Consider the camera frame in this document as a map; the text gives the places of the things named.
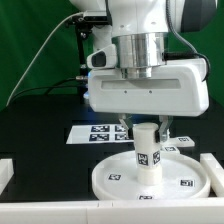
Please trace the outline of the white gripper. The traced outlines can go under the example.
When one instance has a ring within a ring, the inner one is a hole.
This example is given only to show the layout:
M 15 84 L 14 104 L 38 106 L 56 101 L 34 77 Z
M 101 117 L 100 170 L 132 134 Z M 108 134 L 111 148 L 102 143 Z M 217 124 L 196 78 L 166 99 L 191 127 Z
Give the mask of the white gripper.
M 124 79 L 119 69 L 92 70 L 89 102 L 95 112 L 160 115 L 156 141 L 170 137 L 172 116 L 199 116 L 209 106 L 204 59 L 171 60 L 153 67 L 149 78 Z M 119 121 L 128 139 L 133 123 L 127 114 Z

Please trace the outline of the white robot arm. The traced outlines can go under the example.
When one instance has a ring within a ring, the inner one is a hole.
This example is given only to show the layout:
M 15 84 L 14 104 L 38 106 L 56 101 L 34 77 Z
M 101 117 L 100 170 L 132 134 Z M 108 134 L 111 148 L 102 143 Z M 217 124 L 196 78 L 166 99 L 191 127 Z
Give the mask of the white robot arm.
M 165 38 L 199 31 L 214 17 L 218 0 L 69 0 L 92 26 L 88 56 L 90 106 L 96 112 L 160 117 L 165 142 L 174 116 L 199 116 L 209 106 L 208 59 L 190 47 L 169 52 Z

